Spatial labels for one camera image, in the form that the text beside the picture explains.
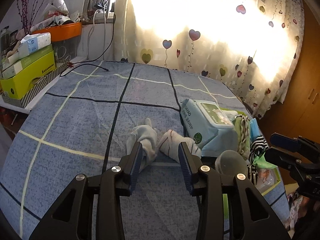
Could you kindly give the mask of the pale green flat box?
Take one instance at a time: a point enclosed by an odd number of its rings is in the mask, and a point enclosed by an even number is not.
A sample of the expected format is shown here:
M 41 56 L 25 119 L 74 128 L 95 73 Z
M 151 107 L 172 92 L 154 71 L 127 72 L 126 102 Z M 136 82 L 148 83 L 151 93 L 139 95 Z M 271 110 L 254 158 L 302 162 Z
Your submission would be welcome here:
M 49 52 L 53 51 L 52 45 L 48 45 L 35 53 L 30 54 L 27 57 L 24 57 L 15 63 L 11 64 L 10 66 L 4 67 L 2 71 L 2 78 L 3 79 L 9 79 L 16 74 L 18 74 L 20 71 L 22 71 L 24 68 L 29 66 L 30 64 L 34 63 L 36 60 L 40 59 L 44 55 L 48 54 Z

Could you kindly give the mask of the striped storage tray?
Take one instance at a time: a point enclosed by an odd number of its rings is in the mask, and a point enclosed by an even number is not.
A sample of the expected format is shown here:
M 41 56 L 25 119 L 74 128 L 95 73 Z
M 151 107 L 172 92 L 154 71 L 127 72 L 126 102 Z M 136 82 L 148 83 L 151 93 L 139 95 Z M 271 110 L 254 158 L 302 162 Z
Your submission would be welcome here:
M 41 90 L 46 87 L 50 82 L 52 82 L 58 75 L 60 75 L 62 72 L 64 72 L 68 68 L 68 61 L 67 60 L 58 60 L 57 61 L 57 68 L 56 70 L 48 73 L 47 75 L 39 78 L 38 81 L 34 81 L 32 83 L 33 88 L 29 90 L 25 96 L 23 96 L 21 99 L 12 99 L 9 97 L 9 94 L 7 92 L 3 92 L 2 94 L 2 99 L 4 100 L 5 103 L 8 103 L 10 105 L 20 107 L 20 108 L 25 108 L 37 94 Z

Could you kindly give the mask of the purple decorative branches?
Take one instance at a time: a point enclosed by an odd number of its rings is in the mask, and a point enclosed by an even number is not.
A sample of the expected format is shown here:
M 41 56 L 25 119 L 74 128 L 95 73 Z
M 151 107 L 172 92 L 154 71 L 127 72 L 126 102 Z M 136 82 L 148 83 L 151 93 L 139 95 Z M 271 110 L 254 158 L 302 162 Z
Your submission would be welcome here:
M 28 21 L 28 4 L 29 0 L 16 0 L 18 15 L 20 16 L 22 29 L 24 33 L 27 34 L 29 31 L 29 21 Z

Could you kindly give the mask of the yellow green cardboard box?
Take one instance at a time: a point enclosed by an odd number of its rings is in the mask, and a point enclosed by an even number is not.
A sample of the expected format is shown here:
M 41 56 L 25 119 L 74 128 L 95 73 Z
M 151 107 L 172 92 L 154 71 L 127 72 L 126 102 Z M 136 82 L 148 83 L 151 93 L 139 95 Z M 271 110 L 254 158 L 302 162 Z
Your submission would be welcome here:
M 1 80 L 4 95 L 21 99 L 35 86 L 35 79 L 42 78 L 56 69 L 54 51 L 42 56 L 15 76 Z

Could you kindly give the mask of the white red striped sock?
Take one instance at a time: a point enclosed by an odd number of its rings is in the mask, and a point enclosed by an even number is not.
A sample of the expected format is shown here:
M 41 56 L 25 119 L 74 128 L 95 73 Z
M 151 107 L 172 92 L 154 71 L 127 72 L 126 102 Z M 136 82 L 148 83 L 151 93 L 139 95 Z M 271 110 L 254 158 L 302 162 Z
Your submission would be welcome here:
M 189 137 L 181 136 L 172 129 L 164 133 L 158 144 L 158 150 L 179 163 L 178 147 L 181 142 L 185 142 L 187 144 L 192 155 L 196 155 L 201 158 L 201 149 L 196 145 L 195 141 Z

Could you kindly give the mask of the blue plaid bed sheet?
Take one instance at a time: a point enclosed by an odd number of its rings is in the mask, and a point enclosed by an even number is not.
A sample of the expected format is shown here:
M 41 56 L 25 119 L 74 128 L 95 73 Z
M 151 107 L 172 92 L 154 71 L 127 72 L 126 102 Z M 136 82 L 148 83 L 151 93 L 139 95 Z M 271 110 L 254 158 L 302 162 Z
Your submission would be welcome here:
M 54 200 L 80 173 L 102 174 L 126 154 L 146 118 L 161 137 L 184 134 L 180 103 L 216 100 L 245 112 L 222 83 L 146 64 L 95 62 L 62 77 L 37 103 L 10 146 L 1 172 L 1 211 L 28 239 Z M 121 199 L 126 239 L 195 239 L 199 212 L 178 163 L 159 154 Z

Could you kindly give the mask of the green rimmed white box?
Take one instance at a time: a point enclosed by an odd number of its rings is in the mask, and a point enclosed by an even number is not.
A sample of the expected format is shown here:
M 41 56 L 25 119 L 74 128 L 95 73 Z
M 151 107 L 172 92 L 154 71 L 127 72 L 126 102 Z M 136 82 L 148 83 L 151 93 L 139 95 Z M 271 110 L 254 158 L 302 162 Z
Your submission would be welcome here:
M 233 122 L 237 115 L 246 115 L 241 111 L 231 110 L 223 108 L 222 111 L 227 115 L 229 120 Z M 289 208 L 285 203 L 285 196 L 283 194 L 283 185 L 278 173 L 278 169 L 273 170 L 259 169 L 258 170 L 258 182 L 255 187 L 261 192 L 261 194 L 269 202 L 272 209 L 278 215 L 281 221 L 284 221 L 289 216 Z

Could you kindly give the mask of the orange plastic tray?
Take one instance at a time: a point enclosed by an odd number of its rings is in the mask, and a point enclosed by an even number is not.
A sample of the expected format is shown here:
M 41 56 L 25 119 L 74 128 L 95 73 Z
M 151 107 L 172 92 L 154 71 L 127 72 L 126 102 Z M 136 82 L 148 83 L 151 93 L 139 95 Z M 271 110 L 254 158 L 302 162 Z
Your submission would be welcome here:
M 33 34 L 50 33 L 52 42 L 60 42 L 80 36 L 82 33 L 82 24 L 70 23 L 65 25 L 57 25 L 54 27 L 46 27 L 42 30 L 34 31 Z

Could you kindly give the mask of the blue tissue pack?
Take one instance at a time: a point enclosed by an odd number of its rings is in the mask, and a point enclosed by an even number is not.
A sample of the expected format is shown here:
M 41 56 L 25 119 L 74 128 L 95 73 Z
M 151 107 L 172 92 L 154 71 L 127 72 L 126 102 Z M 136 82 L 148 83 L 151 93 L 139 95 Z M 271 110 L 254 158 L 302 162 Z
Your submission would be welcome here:
M 51 44 L 50 33 L 26 35 L 18 46 L 18 58 L 22 59 Z

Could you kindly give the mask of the blue wet wipes pack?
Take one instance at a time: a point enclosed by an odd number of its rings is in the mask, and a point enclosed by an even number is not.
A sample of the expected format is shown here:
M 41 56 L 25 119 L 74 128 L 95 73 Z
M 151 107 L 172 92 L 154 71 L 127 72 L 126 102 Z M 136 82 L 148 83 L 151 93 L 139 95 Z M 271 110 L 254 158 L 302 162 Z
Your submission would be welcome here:
M 238 150 L 234 125 L 215 102 L 185 99 L 181 102 L 181 117 L 203 157 L 218 157 L 226 150 Z

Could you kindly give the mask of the heart patterned curtain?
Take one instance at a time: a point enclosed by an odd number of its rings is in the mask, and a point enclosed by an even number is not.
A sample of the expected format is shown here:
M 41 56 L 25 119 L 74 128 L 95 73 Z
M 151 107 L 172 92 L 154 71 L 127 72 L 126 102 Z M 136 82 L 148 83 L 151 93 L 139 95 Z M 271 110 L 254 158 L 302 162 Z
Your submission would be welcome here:
M 284 102 L 304 36 L 303 0 L 116 0 L 114 57 L 224 83 L 262 118 Z

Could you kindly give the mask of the black white striped sock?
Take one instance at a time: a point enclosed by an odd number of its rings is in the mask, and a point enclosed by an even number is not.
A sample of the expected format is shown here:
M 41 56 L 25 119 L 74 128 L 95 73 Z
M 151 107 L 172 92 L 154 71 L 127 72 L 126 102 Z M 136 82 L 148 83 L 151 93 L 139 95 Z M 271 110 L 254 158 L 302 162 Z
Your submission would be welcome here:
M 268 149 L 268 144 L 263 136 L 257 137 L 250 145 L 250 154 L 249 154 L 249 165 L 248 165 L 248 176 L 249 180 L 256 185 L 258 182 L 258 170 L 254 165 L 253 161 L 256 157 L 260 157 L 265 154 L 265 151 Z

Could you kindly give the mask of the grey sock bundle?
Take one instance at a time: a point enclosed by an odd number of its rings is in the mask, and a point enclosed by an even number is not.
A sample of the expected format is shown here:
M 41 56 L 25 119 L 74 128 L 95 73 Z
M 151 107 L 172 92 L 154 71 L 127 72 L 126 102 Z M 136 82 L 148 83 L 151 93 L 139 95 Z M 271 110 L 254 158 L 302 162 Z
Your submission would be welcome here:
M 140 142 L 143 147 L 143 158 L 139 170 L 141 172 L 157 157 L 157 131 L 153 129 L 150 118 L 146 118 L 143 125 L 136 126 L 131 131 L 126 141 L 127 155 L 130 155 L 136 142 Z

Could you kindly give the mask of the blue face mask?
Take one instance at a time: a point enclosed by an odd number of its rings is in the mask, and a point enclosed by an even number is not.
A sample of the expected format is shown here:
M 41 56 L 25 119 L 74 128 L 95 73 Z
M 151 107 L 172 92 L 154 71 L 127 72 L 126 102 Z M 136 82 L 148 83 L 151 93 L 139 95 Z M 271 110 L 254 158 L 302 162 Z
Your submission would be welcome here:
M 260 131 L 256 118 L 253 118 L 249 121 L 249 126 L 250 126 L 250 142 L 253 142 L 257 139 L 257 137 L 262 136 L 262 133 Z

